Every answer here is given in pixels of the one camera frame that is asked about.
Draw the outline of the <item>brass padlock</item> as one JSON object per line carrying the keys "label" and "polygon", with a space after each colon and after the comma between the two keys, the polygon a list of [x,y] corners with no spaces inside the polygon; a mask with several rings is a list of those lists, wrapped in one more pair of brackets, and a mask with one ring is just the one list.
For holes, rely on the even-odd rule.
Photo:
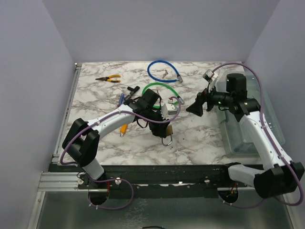
{"label": "brass padlock", "polygon": [[[167,137],[170,137],[170,141],[166,143],[164,140]],[[166,130],[165,130],[165,137],[161,138],[161,143],[162,143],[163,146],[169,146],[169,145],[172,144],[172,142],[173,142],[173,128],[172,128],[171,125],[168,125]]]}

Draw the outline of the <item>green cable lock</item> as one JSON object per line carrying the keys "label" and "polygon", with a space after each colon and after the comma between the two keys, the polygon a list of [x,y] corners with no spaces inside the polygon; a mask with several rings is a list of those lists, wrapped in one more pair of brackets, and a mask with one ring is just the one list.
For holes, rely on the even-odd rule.
{"label": "green cable lock", "polygon": [[[182,97],[171,87],[171,86],[169,86],[169,85],[167,85],[167,84],[164,84],[164,83],[150,83],[150,84],[148,84],[148,85],[146,85],[145,87],[144,87],[144,89],[142,90],[142,95],[144,95],[145,93],[146,93],[146,91],[148,90],[148,89],[150,89],[151,87],[153,87],[153,86],[161,86],[161,87],[165,87],[165,88],[167,88],[168,90],[170,90],[173,94],[174,94],[174,96],[175,97],[177,97],[178,98],[178,101],[181,103],[181,104],[184,104],[184,101],[183,101],[183,99],[182,99]],[[159,105],[154,105],[153,106],[153,110],[155,110],[155,111],[157,111],[157,110],[160,110],[160,105],[161,103],[159,102]]]}

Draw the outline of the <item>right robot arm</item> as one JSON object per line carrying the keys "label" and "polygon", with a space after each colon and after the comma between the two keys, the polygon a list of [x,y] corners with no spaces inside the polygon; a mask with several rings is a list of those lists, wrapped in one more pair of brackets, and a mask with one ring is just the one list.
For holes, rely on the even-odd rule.
{"label": "right robot arm", "polygon": [[216,90],[217,78],[213,72],[206,72],[203,78],[208,86],[197,94],[195,102],[186,111],[202,116],[203,104],[207,104],[207,111],[214,106],[227,108],[249,133],[263,163],[262,170],[238,163],[228,164],[225,172],[219,175],[220,183],[225,187],[235,182],[245,183],[254,187],[261,198],[294,192],[305,168],[302,163],[293,162],[269,131],[260,104],[247,97],[246,77],[241,73],[228,74],[225,92]]}

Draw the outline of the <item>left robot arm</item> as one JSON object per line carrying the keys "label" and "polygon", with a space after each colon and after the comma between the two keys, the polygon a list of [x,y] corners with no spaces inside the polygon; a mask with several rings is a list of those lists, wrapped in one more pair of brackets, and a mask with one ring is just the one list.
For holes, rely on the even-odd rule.
{"label": "left robot arm", "polygon": [[62,148],[90,176],[89,183],[94,188],[102,188],[106,181],[104,169],[96,158],[99,141],[106,135],[123,125],[143,119],[154,136],[168,136],[167,117],[177,110],[171,103],[164,103],[155,108],[154,105],[158,101],[161,101],[161,97],[148,89],[138,98],[125,99],[117,109],[102,117],[90,121],[78,118],[72,123]]}

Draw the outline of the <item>blue cable lock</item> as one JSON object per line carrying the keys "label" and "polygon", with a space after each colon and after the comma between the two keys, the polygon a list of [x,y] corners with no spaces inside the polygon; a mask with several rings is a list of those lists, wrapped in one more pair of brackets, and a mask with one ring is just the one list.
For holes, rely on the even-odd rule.
{"label": "blue cable lock", "polygon": [[[168,78],[167,76],[163,79],[163,73],[164,70],[168,71],[169,73],[173,73],[173,75],[175,76],[175,79],[172,78]],[[153,61],[151,63],[149,63],[149,65],[147,66],[147,74],[154,79],[157,82],[160,83],[182,83],[183,79],[180,75],[180,73],[178,72],[178,70],[170,63],[164,60],[156,60]]]}

